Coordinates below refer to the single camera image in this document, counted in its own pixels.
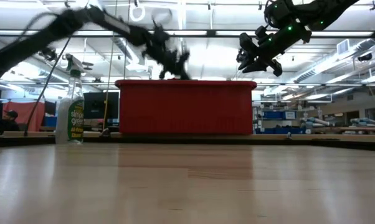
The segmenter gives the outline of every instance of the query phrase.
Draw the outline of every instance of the wooden tabletop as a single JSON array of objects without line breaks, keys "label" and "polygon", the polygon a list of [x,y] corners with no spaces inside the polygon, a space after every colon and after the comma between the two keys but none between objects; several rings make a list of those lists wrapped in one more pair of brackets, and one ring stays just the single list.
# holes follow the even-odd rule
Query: wooden tabletop
[{"label": "wooden tabletop", "polygon": [[161,144],[0,149],[0,223],[375,224],[375,152]]}]

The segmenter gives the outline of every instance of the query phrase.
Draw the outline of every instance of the computer monitor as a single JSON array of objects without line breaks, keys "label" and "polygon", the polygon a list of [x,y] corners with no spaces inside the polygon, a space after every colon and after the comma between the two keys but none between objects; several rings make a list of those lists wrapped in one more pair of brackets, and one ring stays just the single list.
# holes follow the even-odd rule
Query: computer monitor
[{"label": "computer monitor", "polygon": [[[85,98],[83,117],[85,119],[103,119],[105,116],[105,101],[107,93],[84,93]],[[108,93],[107,119],[118,119],[120,92]]]}]

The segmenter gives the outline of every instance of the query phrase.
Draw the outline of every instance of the spray bottle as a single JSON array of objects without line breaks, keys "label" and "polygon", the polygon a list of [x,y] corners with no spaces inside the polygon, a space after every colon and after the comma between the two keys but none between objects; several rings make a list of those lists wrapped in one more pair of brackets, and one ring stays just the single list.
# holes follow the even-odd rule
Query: spray bottle
[{"label": "spray bottle", "polygon": [[76,143],[83,141],[83,93],[81,62],[73,55],[66,54],[67,71],[70,72],[69,91],[62,98],[56,123],[56,144]]}]

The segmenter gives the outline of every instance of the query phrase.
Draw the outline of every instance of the red plastic container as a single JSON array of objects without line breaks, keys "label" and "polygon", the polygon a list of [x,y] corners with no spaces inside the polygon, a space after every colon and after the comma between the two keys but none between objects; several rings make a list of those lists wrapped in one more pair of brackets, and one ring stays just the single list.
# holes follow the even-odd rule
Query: red plastic container
[{"label": "red plastic container", "polygon": [[118,80],[120,132],[252,134],[255,82]]}]

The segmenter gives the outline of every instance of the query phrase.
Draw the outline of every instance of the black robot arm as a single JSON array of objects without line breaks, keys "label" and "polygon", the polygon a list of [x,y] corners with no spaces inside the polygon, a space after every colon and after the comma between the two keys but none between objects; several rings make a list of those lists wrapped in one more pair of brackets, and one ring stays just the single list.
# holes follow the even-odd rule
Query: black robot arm
[{"label": "black robot arm", "polygon": [[299,40],[308,43],[312,32],[324,30],[344,13],[347,8],[359,0],[315,0],[308,4],[294,5],[292,0],[268,0],[264,10],[268,26],[278,29],[267,34],[267,29],[260,26],[256,31],[258,46],[251,37],[242,33],[239,37],[242,50],[237,61],[243,73],[266,71],[273,68],[273,74],[280,76],[282,66],[273,59],[284,54],[286,49]]},{"label": "black robot arm", "polygon": [[89,22],[122,35],[134,46],[145,45],[144,54],[162,64],[165,72],[179,75],[181,79],[190,79],[184,70],[184,63],[189,57],[189,52],[184,52],[177,58],[176,54],[166,49],[165,42],[169,39],[169,35],[161,27],[156,26],[151,34],[145,28],[129,25],[95,6],[75,11],[67,9],[36,34],[0,49],[0,78],[18,63],[44,49],[50,43],[72,35]]}]

